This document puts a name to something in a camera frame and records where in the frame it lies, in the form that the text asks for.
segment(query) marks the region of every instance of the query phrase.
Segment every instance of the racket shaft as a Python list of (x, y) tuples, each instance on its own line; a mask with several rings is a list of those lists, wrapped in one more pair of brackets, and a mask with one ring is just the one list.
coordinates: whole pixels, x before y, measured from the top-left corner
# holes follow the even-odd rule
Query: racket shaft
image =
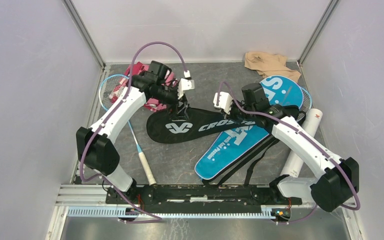
[[(314, 137), (316, 134), (317, 128), (319, 127), (320, 120), (322, 120), (323, 112), (311, 108), (307, 112), (307, 117), (302, 124), (302, 128), (306, 131), (310, 136)], [(295, 152), (291, 151), (289, 156), (287, 157), (286, 163), (282, 169), (280, 175), (289, 175), (294, 178), (298, 178), (301, 172), (301, 168), (303, 167), (304, 161), (297, 155)]]
[(139, 159), (142, 163), (143, 170), (145, 170), (146, 178), (148, 179), (149, 185), (154, 185), (157, 182), (155, 181), (154, 175), (152, 174), (150, 165), (148, 164), (147, 158), (143, 151), (139, 152)]

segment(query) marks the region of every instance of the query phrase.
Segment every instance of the gray tabletop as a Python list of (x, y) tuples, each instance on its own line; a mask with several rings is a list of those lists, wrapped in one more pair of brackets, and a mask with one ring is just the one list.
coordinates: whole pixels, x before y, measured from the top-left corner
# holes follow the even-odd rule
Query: gray tabletop
[[(296, 62), (288, 62), (286, 65), (290, 69), (299, 70)], [(123, 74), (127, 66), (112, 65), (109, 76)], [(181, 64), (168, 64), (168, 66), (172, 68), (177, 76), (183, 76)], [(187, 67), (195, 80), (195, 90), (186, 93), (191, 107), (210, 111), (214, 111), (213, 97), (220, 81), (227, 81), (232, 86), (235, 94), (241, 98), (241, 87), (250, 83), (258, 83), (263, 79), (257, 72), (245, 68), (243, 62), (188, 63)], [(298, 84), (305, 87), (303, 77), (299, 79)], [(99, 116), (104, 113), (105, 111), (102, 109)], [(148, 137), (146, 130), (146, 121), (151, 114), (150, 110), (141, 108), (130, 121), (156, 182), (158, 184), (201, 184), (201, 179), (195, 173), (195, 164), (214, 142), (217, 134), (178, 144), (157, 143)], [(320, 131), (317, 131), (315, 138), (323, 143)], [(120, 154), (120, 164), (123, 169), (138, 184), (148, 183), (128, 125), (123, 128), (114, 145)], [(278, 177), (289, 152), (290, 149), (282, 142), (271, 147), (264, 159), (260, 160), (255, 166), (250, 184), (268, 184)], [(243, 183), (251, 162), (236, 172), (226, 183)], [(85, 169), (85, 176), (92, 174), (93, 171)], [(313, 173), (304, 165), (300, 177), (312, 176)], [(90, 183), (100, 184), (101, 180), (96, 179)]]

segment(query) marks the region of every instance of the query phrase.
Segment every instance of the white wall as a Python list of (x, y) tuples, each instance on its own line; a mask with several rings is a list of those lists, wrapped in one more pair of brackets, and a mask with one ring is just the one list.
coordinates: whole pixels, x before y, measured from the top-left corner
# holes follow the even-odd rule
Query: white wall
[[(265, 51), (298, 59), (329, 0), (73, 0), (106, 62), (130, 62), (146, 43), (188, 62), (241, 61)], [(142, 61), (175, 61), (154, 46)]]
[(328, 146), (360, 165), (366, 239), (384, 239), (384, 1), (341, 1), (303, 67)]
[(60, 0), (0, 0), (0, 240), (45, 238), (100, 68)]

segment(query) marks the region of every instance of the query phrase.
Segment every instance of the brown towel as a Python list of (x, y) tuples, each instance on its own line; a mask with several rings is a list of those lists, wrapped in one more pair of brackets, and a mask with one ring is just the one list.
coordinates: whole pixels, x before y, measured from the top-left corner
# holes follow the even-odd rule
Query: brown towel
[(270, 54), (262, 51), (250, 51), (245, 53), (245, 68), (256, 70), (263, 78), (273, 75), (287, 77), (294, 82), (298, 82), (301, 73), (287, 68), (287, 57)]

